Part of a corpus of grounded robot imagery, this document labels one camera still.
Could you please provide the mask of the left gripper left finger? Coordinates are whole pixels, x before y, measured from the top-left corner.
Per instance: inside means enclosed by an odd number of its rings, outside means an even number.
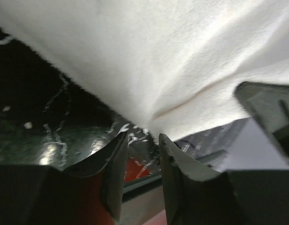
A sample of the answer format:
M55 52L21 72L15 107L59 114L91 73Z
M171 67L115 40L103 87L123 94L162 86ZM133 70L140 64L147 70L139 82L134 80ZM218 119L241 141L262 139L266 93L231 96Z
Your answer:
M0 165L0 225L115 225L119 222L127 133L59 171Z

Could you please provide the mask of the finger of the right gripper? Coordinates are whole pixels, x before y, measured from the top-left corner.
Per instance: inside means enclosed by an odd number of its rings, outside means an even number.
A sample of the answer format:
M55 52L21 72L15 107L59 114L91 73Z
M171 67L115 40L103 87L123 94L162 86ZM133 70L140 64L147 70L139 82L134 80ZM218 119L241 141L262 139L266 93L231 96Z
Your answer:
M243 82L235 97L289 162L289 85Z

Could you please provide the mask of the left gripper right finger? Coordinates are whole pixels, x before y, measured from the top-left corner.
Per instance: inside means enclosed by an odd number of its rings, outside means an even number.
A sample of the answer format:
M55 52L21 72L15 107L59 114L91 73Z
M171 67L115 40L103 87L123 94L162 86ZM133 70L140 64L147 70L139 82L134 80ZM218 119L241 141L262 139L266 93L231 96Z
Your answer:
M289 170L218 172L159 136L169 225L289 225Z

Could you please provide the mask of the white towel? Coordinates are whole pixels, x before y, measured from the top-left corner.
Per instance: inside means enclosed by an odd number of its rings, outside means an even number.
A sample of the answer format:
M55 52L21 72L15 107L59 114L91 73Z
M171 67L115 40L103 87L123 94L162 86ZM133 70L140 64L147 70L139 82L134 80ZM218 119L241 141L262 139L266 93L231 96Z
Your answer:
M289 84L289 0L0 0L0 27L155 137L247 118L241 82Z

